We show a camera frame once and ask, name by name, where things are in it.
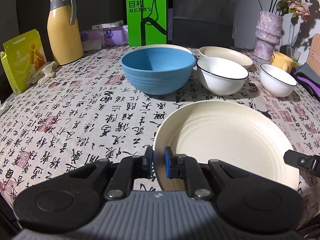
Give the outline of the yellow-green snack box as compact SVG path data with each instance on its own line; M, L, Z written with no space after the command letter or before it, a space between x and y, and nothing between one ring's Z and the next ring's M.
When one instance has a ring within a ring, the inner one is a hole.
M23 93L33 75L47 62L39 32L36 29L3 43L1 63L14 94Z

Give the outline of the small white box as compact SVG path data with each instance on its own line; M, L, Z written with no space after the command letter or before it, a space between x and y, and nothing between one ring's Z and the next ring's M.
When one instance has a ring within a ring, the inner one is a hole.
M111 22L111 23L101 23L101 24L93 25L92 30L117 28L119 26L122 26L123 24L124 24L124 21L122 20Z

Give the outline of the pink small suitcase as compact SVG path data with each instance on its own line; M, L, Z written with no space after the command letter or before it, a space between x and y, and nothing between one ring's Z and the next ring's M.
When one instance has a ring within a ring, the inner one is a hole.
M315 34L311 41L311 47L306 60L310 68L319 75L320 68L320 34Z

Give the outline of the clear glass cup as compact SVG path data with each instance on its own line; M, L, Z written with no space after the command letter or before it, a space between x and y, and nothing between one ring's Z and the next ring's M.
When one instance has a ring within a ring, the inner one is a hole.
M293 46L287 45L286 46L286 55L290 57L293 61L298 62L301 52L297 49L293 48Z

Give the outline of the small white bowl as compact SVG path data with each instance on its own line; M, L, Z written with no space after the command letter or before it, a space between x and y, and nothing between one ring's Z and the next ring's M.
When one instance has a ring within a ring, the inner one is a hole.
M276 98L289 96L297 81L287 72L270 64L260 65L260 82L268 94Z

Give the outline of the purple tissue pack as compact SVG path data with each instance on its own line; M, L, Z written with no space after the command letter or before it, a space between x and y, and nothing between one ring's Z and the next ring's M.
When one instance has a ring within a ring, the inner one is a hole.
M129 44L127 25L82 31L80 37L84 51Z

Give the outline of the crumpled white tissue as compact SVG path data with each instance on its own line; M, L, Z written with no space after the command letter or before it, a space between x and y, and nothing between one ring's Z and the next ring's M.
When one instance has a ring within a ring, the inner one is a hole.
M0 116L2 116L9 108L10 104L6 101L0 106Z

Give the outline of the green paper bag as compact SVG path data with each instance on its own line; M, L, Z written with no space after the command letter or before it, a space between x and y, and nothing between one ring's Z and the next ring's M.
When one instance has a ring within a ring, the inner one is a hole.
M166 44L167 0L126 0L129 46Z

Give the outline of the yellow thermos jug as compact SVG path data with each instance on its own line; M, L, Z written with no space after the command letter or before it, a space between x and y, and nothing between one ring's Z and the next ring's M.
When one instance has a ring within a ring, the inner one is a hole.
M54 61L62 66L84 55L76 0L50 0L47 32Z

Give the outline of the dried pink flowers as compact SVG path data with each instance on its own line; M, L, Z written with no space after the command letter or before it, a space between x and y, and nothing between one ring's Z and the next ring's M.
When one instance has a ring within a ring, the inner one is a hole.
M285 15L291 15L291 22L294 24L298 20L304 22L311 18L311 6L319 6L319 0L271 0L267 11L260 7L258 23L263 18L270 18L271 21L283 22Z

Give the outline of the cream plate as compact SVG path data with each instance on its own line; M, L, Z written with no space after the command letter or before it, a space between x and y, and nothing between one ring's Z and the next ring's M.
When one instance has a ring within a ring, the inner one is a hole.
M236 50L228 48L205 46L199 49L199 54L201 57L220 57L228 59L242 65L246 69L253 65L253 61L249 57Z
M192 51L189 50L188 48L173 45L173 44L152 44L152 45L147 45L147 46L139 46L135 50L148 49L148 48L172 48L172 49L183 50L183 51L186 51L189 54L193 55Z
M168 179L164 149L185 154L199 163L219 159L294 190L299 170L284 163L292 146L281 131L263 114L227 101L199 101L172 112L160 125L153 143L153 163L164 191L184 189L180 179Z

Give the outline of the yellow mug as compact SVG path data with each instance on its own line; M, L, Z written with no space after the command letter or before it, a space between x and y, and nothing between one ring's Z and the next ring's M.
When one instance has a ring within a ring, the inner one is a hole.
M270 64L289 74L291 73L292 68L296 66L296 62L293 61L293 59L278 51L273 52Z

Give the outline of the large white bowl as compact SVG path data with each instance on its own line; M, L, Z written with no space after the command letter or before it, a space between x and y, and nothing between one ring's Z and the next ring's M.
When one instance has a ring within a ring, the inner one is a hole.
M242 65L221 57L203 57L197 61L201 85L215 95L226 96L240 91L249 76Z

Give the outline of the black paper bag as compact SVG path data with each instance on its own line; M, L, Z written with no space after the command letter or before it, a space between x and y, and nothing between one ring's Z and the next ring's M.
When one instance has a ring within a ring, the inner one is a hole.
M172 42L230 48L236 0L173 0Z

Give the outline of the purple ceramic vase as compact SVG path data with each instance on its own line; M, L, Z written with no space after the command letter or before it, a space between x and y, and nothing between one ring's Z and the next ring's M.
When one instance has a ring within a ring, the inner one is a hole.
M282 26L283 17L269 11L260 12L255 30L257 38L255 56L270 61L276 46L280 44Z

